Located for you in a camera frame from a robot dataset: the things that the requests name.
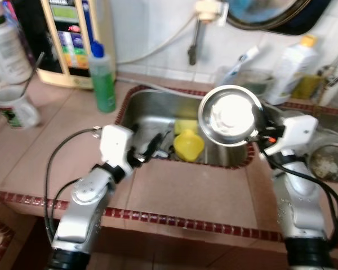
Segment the stainless steel bowl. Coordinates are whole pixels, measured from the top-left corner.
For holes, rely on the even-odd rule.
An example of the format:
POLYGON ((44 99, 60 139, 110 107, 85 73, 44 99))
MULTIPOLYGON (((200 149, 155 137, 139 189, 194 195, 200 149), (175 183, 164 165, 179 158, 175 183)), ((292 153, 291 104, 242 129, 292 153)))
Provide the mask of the stainless steel bowl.
POLYGON ((257 135, 255 106, 261 101, 247 88, 213 88, 198 106, 198 129, 218 146, 244 146, 257 135))

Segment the green scouring pad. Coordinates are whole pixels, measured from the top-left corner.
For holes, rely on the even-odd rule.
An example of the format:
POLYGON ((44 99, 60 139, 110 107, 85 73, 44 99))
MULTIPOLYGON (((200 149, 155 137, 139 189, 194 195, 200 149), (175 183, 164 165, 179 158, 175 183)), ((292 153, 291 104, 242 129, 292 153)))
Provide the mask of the green scouring pad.
POLYGON ((272 82, 249 82, 246 85, 246 88, 259 97, 264 95, 264 93, 266 93, 273 84, 274 83, 272 82))

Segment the stainless steel sink basin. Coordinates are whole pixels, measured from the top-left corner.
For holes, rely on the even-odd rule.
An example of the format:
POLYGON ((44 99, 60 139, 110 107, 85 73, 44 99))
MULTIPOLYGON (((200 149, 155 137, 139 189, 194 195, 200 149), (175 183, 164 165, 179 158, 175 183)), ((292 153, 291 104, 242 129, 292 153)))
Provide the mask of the stainless steel sink basin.
MULTIPOLYGON (((333 129, 334 131, 338 132, 338 115, 329 115, 329 114, 320 112, 315 117, 318 119, 318 124, 321 124, 321 126, 323 126, 324 128, 333 129)), ((308 162, 311 152, 315 151, 316 149, 318 149, 318 147, 313 147, 311 143, 308 142, 306 146, 300 147, 300 149, 298 149, 296 152, 302 155, 302 157, 306 158, 306 162, 308 162)))
MULTIPOLYGON (((118 111, 115 123, 130 128, 131 124, 140 124, 140 138, 131 144, 140 152, 146 150, 148 142, 160 133, 163 141, 161 149, 169 152, 166 160, 179 161, 172 146, 174 122, 176 119, 197 119, 198 105, 205 92, 183 90, 183 96, 167 93, 149 87, 131 88, 118 111)), ((213 165, 223 169, 239 169, 252 162, 257 151, 254 145, 246 144, 238 147, 221 147, 210 141, 203 133, 198 134, 204 141, 204 149, 196 164, 213 165)))

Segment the light yellow sponge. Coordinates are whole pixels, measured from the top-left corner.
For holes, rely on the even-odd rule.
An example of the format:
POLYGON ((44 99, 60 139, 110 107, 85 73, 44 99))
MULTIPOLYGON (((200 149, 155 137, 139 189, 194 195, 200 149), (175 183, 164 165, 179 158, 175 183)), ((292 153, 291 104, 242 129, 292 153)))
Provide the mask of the light yellow sponge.
POLYGON ((198 121, 196 119, 176 119, 174 122, 174 134, 179 136, 185 131, 198 134, 198 121))

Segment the clear plastic pail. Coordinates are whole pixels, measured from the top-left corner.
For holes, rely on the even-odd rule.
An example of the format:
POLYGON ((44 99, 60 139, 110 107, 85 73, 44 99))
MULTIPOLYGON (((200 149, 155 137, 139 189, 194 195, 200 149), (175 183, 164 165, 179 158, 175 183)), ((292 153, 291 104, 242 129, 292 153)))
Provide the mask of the clear plastic pail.
POLYGON ((269 70, 259 70, 259 69, 241 70, 236 77, 235 84, 240 87, 246 88, 246 85, 249 82, 274 83, 274 77, 272 77, 272 73, 269 70))

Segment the green dish soap bottle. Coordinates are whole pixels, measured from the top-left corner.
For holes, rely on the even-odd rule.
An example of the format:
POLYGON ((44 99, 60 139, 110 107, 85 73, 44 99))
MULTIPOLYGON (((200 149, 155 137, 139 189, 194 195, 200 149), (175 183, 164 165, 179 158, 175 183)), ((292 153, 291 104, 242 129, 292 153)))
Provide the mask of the green dish soap bottle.
POLYGON ((117 108, 115 95, 115 77, 113 60, 99 41, 90 41, 91 56, 89 57, 89 72, 96 106, 104 114, 112 113, 117 108))

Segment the dark yellow sponge block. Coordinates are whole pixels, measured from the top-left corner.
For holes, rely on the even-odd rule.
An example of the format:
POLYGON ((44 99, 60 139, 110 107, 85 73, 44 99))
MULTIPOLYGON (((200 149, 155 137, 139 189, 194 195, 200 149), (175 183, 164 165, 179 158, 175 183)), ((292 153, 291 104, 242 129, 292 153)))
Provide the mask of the dark yellow sponge block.
POLYGON ((320 75, 304 75, 292 92, 296 100, 309 100, 318 89, 323 78, 320 75))

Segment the white detergent bottle yellow cap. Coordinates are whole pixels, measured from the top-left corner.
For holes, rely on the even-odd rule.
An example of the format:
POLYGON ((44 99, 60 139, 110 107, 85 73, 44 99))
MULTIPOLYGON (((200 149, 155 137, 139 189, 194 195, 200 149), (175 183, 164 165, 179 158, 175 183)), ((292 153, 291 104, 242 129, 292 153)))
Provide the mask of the white detergent bottle yellow cap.
POLYGON ((293 89, 318 61, 318 38, 306 34, 297 44, 288 46, 272 71, 274 83, 264 97, 270 105, 280 105, 292 96, 293 89))

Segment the steel mesh strainer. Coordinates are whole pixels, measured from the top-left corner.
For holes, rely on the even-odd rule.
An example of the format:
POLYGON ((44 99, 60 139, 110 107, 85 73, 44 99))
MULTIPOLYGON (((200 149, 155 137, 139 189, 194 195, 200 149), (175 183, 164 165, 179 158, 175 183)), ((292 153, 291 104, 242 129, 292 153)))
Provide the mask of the steel mesh strainer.
POLYGON ((318 147, 309 159, 311 172, 324 182, 338 183, 338 143, 318 147))

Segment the white toothpaste tube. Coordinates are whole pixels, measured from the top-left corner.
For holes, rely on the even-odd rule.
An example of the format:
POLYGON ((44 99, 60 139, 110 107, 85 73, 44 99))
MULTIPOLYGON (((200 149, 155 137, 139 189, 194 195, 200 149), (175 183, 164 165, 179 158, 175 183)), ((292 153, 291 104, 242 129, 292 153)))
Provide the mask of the white toothpaste tube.
POLYGON ((223 75, 223 77, 221 77, 221 81, 219 85, 223 86, 223 85, 233 84, 241 67, 243 67, 243 65, 246 64, 247 62, 252 61, 252 59, 254 59, 254 57, 256 57, 257 54, 259 54, 259 51, 260 51, 260 47, 256 45, 256 46, 251 47, 248 51, 244 52, 244 54, 242 54, 239 57, 236 64, 234 64, 233 67, 231 67, 231 69, 228 70, 228 72, 226 72, 226 74, 223 75))

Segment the white rice scraps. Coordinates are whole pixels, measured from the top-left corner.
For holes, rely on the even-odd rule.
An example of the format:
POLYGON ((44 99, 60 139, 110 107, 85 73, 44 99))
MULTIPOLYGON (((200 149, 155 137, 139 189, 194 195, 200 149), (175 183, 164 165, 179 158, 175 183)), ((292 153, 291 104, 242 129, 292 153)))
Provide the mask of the white rice scraps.
POLYGON ((317 155, 313 159, 313 169, 317 177, 331 177, 338 175, 338 164, 332 155, 317 155))

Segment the chrome gooseneck faucet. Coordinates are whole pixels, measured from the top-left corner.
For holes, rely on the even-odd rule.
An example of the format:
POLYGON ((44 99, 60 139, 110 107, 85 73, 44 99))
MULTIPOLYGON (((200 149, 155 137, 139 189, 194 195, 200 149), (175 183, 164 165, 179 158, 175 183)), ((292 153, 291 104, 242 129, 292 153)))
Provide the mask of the chrome gooseneck faucet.
POLYGON ((338 56, 328 65, 321 67, 317 74, 324 77, 327 83, 333 82, 338 77, 338 56))

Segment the beige water ioniser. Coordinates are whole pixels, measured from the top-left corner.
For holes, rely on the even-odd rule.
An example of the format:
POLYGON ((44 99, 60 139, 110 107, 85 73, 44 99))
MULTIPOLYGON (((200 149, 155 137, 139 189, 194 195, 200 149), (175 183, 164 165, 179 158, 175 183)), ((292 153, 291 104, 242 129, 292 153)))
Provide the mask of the beige water ioniser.
POLYGON ((101 44, 117 72, 110 0, 5 0, 30 57, 45 56, 36 74, 57 87, 92 88, 92 42, 101 44))

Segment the hanging steel wok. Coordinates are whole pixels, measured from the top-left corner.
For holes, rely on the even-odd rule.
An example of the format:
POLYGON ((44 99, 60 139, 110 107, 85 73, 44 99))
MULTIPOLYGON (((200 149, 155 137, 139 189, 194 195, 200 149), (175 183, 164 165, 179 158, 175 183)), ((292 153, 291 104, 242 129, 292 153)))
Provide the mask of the hanging steel wok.
POLYGON ((276 34, 306 34, 332 0, 223 0, 226 22, 234 28, 276 34))

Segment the white printed mug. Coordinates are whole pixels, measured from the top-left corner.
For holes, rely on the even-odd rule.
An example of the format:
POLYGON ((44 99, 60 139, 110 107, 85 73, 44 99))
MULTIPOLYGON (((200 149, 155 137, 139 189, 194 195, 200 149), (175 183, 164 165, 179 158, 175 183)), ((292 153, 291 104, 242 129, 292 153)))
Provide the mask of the white printed mug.
POLYGON ((13 129, 34 128, 41 121, 39 111, 20 85, 0 88, 0 111, 13 129))

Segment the white labelled bottle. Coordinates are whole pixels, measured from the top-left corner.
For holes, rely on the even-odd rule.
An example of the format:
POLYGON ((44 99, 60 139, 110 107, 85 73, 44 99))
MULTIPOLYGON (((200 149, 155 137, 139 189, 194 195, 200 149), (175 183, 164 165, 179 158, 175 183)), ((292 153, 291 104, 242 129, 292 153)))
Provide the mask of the white labelled bottle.
POLYGON ((32 72, 17 28, 0 15, 0 83, 27 82, 32 72))

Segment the beige wall water fitting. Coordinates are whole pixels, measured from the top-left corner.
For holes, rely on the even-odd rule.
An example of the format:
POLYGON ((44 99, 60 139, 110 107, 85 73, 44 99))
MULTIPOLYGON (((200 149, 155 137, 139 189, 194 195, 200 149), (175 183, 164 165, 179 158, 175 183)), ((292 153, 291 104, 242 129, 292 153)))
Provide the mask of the beige wall water fitting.
POLYGON ((225 0, 197 0, 194 10, 201 23, 225 26, 229 5, 225 0))

